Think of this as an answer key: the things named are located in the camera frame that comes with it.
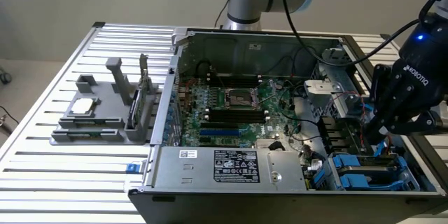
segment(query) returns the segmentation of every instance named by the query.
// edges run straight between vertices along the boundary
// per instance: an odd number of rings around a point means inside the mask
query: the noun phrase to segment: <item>metal panel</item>
[[[81,73],[97,81],[112,81],[104,63],[121,57],[123,72],[139,80],[139,56],[148,54],[152,81],[163,84],[169,60],[172,27],[107,24],[92,28],[61,71],[51,82],[0,149],[0,222],[1,223],[144,223],[128,196],[124,182],[141,179],[127,175],[127,163],[147,158],[143,146],[51,146],[51,131],[67,109]],[[353,35],[363,51],[384,40],[377,35]],[[388,45],[371,60],[392,64],[397,46]],[[428,138],[448,162],[448,140]],[[403,224],[445,223],[448,212],[437,218],[415,218]]]

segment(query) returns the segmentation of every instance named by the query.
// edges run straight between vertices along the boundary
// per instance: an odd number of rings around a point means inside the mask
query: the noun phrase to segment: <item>circuit board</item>
[[[255,88],[211,87],[203,80],[184,91],[184,133],[183,146],[195,147],[252,147],[257,140],[288,139],[297,123],[287,119],[279,110],[296,118],[293,107],[287,105],[291,94],[283,88],[283,81],[264,80]],[[239,122],[239,116],[229,121],[211,123],[212,112],[263,113],[260,123]]]

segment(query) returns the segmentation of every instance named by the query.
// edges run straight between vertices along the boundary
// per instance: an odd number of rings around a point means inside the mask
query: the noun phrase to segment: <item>warning label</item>
[[[260,183],[257,152],[215,151],[213,179],[221,183]]]

